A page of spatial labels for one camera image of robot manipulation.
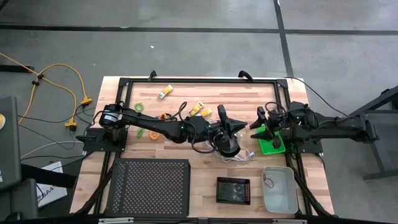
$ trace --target wooden table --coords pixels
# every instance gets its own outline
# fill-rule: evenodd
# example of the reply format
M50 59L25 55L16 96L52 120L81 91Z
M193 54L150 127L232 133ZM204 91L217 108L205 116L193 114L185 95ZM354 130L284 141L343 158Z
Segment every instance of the wooden table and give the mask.
M102 110L105 105L115 102L119 78L104 77L96 105L96 112ZM287 82L291 101L308 103L304 84L291 79L288 79ZM160 100L157 95L168 84L171 84L174 90L163 100ZM210 107L213 110L212 115L206 117L208 121L216 121L218 119L216 107L223 104L228 117L251 124L257 119L257 107L264 106L268 101L275 101L275 96L274 88L270 84L135 83L132 88L130 107L133 107L135 103L142 102L145 107L143 113L157 116L163 112L174 114L184 101L187 101L188 105L182 113L183 117L187 116L188 111L198 101L201 101L205 104L204 109ZM214 154L199 154L195 152L187 142L184 144L175 144L163 136L158 140L151 140L148 131L145 131L143 137L138 139L136 137L137 127L133 126L129 128L126 150L121 157L189 159L192 167L189 217L293 217L293 215L270 213L262 204L261 172L267 166L286 166L284 155L263 156L259 150L257 139L250 138L254 130L249 130L249 126L246 126L239 133L243 136L240 142L241 148L255 151L256 153L250 161L225 163ZM197 144L197 148L208 149L208 146L201 142ZM241 150L240 153L241 156L246 156L245 150ZM103 157L103 152L94 152L83 161L73 196L71 212L75 212L81 208L97 187ZM308 188L323 207L328 212L333 213L326 174L321 160L312 154L302 154L302 160ZM217 177L250 179L251 205L216 203ZM299 206L304 210L301 190L298 186L296 188ZM104 190L101 211L105 209L108 190L109 184Z

